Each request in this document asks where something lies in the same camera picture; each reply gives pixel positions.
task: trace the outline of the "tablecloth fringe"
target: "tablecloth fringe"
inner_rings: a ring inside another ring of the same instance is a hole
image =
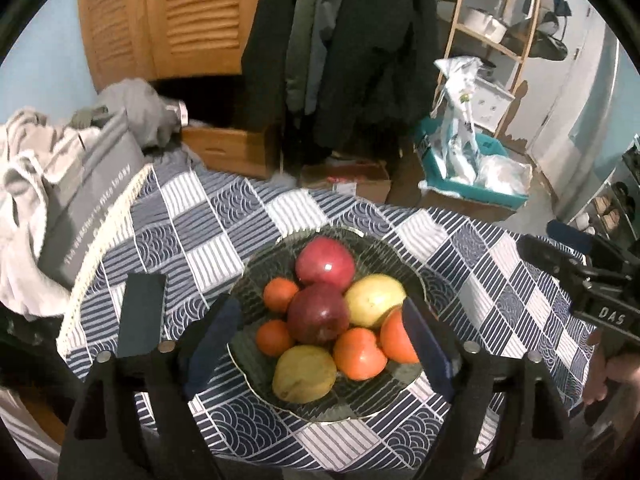
[[[74,288],[71,291],[69,304],[65,312],[62,326],[60,327],[60,335],[56,339],[58,353],[62,358],[66,358],[69,352],[73,349],[72,339],[70,336],[76,327],[82,300],[94,279],[95,272],[100,265],[100,261],[111,247],[113,239],[117,236],[118,230],[120,229],[123,221],[125,221],[126,216],[129,214],[131,205],[135,202],[136,198],[140,194],[140,190],[145,185],[146,178],[151,172],[152,167],[152,164],[145,164],[143,168],[133,176],[127,186],[127,189],[123,191],[109,210],[103,224],[98,230],[98,234],[84,256],[80,272],[78,272]]]

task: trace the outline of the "metal screw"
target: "metal screw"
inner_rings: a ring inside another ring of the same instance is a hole
[[[109,359],[111,359],[111,352],[109,352],[108,350],[105,350],[103,352],[100,352],[96,357],[95,360],[98,361],[99,363],[105,363],[107,362]]]
[[[529,358],[529,361],[533,361],[535,363],[542,362],[542,355],[540,354],[540,352],[537,352],[535,350],[532,350],[531,352],[529,352],[527,354],[527,358]]]
[[[175,348],[175,341],[162,341],[158,345],[158,351],[161,354],[168,354],[169,352],[173,352]]]
[[[470,354],[477,354],[480,351],[480,345],[475,341],[465,341],[462,347]]]

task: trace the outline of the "black coat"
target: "black coat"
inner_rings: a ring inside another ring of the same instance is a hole
[[[314,141],[339,149],[354,128],[404,133],[431,111],[435,0],[342,0],[322,75]]]
[[[260,0],[242,56],[244,118],[282,118],[295,0]],[[435,0],[342,0],[322,74],[313,141],[341,149],[357,130],[405,133],[431,111],[438,55]]]

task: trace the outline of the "gold rim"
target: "gold rim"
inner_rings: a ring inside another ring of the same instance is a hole
[[[256,259],[256,258],[257,258],[261,253],[262,253],[262,252],[267,251],[267,250],[270,250],[272,247],[275,247],[277,244],[282,243],[282,242],[284,241],[284,239],[285,239],[285,238],[290,237],[290,236],[295,235],[295,234],[302,233],[302,232],[309,232],[309,233],[316,232],[316,233],[319,233],[323,228],[326,228],[326,227],[332,227],[332,228],[335,228],[335,229],[342,229],[342,230],[345,230],[345,231],[351,231],[351,232],[353,232],[353,233],[357,234],[358,236],[360,236],[361,238],[368,238],[368,237],[373,238],[371,235],[366,234],[366,233],[364,233],[364,232],[360,231],[359,229],[356,229],[356,228],[353,228],[353,227],[350,227],[350,226],[342,226],[342,225],[331,225],[331,224],[326,224],[326,225],[323,225],[323,226],[321,226],[321,227],[316,227],[316,228],[300,229],[300,230],[298,230],[298,231],[293,231],[292,233],[289,233],[289,234],[287,234],[287,235],[283,235],[283,236],[279,237],[279,238],[276,240],[276,243],[274,243],[272,246],[270,246],[270,247],[268,247],[268,248],[264,248],[264,249],[262,249],[262,250],[258,251],[258,252],[257,252],[257,253],[255,253],[255,254],[252,254],[252,256],[251,256],[251,257],[249,257],[249,260],[247,261],[247,264],[246,264],[246,266],[245,266],[245,270],[249,267],[249,265],[251,265],[251,262],[252,262],[253,260],[255,260],[255,259]],[[394,252],[394,254],[398,257],[398,260],[400,261],[400,263],[401,263],[402,265],[404,265],[405,267],[409,268],[409,269],[411,270],[411,272],[415,274],[415,277],[416,277],[416,278],[418,278],[418,281],[419,281],[420,285],[422,286],[422,298],[423,298],[423,300],[425,301],[425,303],[429,304],[429,302],[428,302],[428,300],[427,300],[427,289],[426,289],[426,287],[425,287],[425,285],[424,285],[424,280],[422,279],[422,276],[421,276],[420,274],[418,274],[418,272],[417,272],[417,271],[416,271],[416,270],[415,270],[411,265],[409,265],[408,263],[406,263],[406,262],[402,259],[402,256],[400,256],[400,253],[399,253],[398,251],[396,251],[396,249],[395,249],[391,244],[389,244],[389,243],[388,243],[387,241],[385,241],[385,240],[381,240],[381,239],[378,239],[378,238],[374,238],[374,239],[375,239],[377,242],[380,242],[380,243],[386,244],[386,245],[387,245],[387,246],[388,246],[388,247],[389,247],[389,248]],[[238,280],[234,283],[234,286],[236,286],[236,284],[237,284],[237,283],[242,279],[242,277],[243,277],[243,276],[244,276],[244,271],[242,272],[242,275],[238,278]],[[254,394],[258,399],[260,399],[262,402],[264,402],[267,406],[269,406],[269,407],[273,408],[274,410],[278,410],[278,411],[280,411],[280,412],[289,413],[290,415],[293,415],[293,416],[295,416],[295,417],[297,417],[297,418],[299,418],[299,419],[301,419],[301,420],[304,420],[305,422],[311,422],[311,423],[313,423],[313,424],[323,424],[323,425],[327,425],[327,424],[337,424],[338,422],[344,422],[344,421],[346,421],[346,420],[364,420],[364,419],[366,419],[366,418],[370,418],[370,417],[372,417],[372,416],[376,416],[376,415],[379,415],[380,413],[384,412],[384,411],[385,411],[385,410],[386,410],[390,405],[392,405],[392,404],[395,402],[395,400],[396,400],[396,399],[398,398],[398,396],[400,395],[400,393],[398,393],[398,394],[397,394],[393,399],[391,399],[391,401],[388,403],[388,405],[386,405],[384,408],[382,408],[382,409],[380,409],[380,410],[377,410],[376,412],[371,413],[371,414],[369,414],[369,415],[363,415],[363,416],[348,416],[347,418],[342,418],[342,419],[340,419],[340,420],[333,420],[333,421],[317,421],[317,420],[309,420],[308,418],[302,417],[302,416],[298,415],[297,413],[292,412],[291,410],[287,410],[286,408],[281,408],[281,407],[279,407],[279,406],[275,406],[274,404],[271,404],[271,403],[270,403],[270,402],[268,402],[267,400],[263,399],[263,398],[262,398],[262,396],[261,396],[260,394],[258,394],[258,392],[256,392],[256,391],[254,390],[254,387],[252,386],[251,381],[249,380],[249,377],[247,376],[247,374],[246,374],[246,373],[244,373],[244,370],[242,370],[242,368],[240,367],[240,365],[238,364],[238,362],[236,362],[236,359],[234,358],[233,352],[231,351],[231,347],[230,347],[229,345],[230,345],[230,343],[227,343],[227,344],[226,344],[226,352],[228,353],[229,357],[231,358],[231,362],[234,364],[234,366],[238,369],[238,371],[239,371],[239,372],[242,374],[242,376],[244,377],[244,382],[245,382],[245,383],[246,383],[246,385],[249,387],[249,390],[250,390],[250,391],[251,391],[251,392],[252,392],[252,393],[253,393],[253,394]],[[421,375],[421,374],[422,374],[422,372],[420,372],[420,373],[418,374],[418,376],[417,376],[413,381],[411,381],[409,384],[407,384],[407,386],[405,386],[405,387],[404,387],[404,389],[402,389],[401,393],[402,393],[402,392],[404,392],[404,391],[405,391],[409,386],[411,386],[412,384],[414,384],[414,383],[415,383],[415,381],[417,381],[417,380],[418,380],[418,378],[420,378],[420,375]]]

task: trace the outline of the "louvered cabinet door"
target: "louvered cabinet door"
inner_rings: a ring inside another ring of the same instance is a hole
[[[78,0],[78,13],[97,91],[126,77],[156,79],[146,0]]]
[[[159,78],[241,73],[258,0],[147,0]]]

